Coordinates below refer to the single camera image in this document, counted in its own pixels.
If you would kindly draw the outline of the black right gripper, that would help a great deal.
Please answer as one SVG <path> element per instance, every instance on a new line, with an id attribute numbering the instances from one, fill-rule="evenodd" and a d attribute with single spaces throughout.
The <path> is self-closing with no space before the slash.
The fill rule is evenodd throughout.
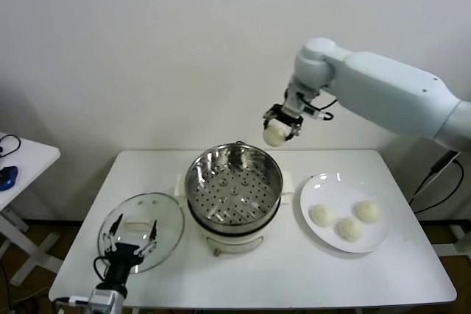
<path id="1" fill-rule="evenodd" d="M 269 123 L 275 119 L 290 127 L 289 134 L 286 136 L 286 140 L 289 141 L 300 135 L 303 117 L 301 115 L 293 117 L 283 112 L 282 108 L 283 106 L 281 104 L 274 104 L 263 114 L 263 129 L 266 130 Z"/>

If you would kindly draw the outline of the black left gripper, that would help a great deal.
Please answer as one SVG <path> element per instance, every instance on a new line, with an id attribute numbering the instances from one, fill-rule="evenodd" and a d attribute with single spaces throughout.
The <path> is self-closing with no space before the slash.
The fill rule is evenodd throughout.
<path id="1" fill-rule="evenodd" d="M 109 230 L 102 234 L 105 258 L 109 262 L 104 280 L 107 284 L 125 285 L 131 270 L 142 263 L 142 257 L 147 257 L 157 247 L 156 220 L 150 232 L 145 235 L 142 245 L 117 243 L 116 233 L 122 218 L 123 214 L 111 224 Z"/>

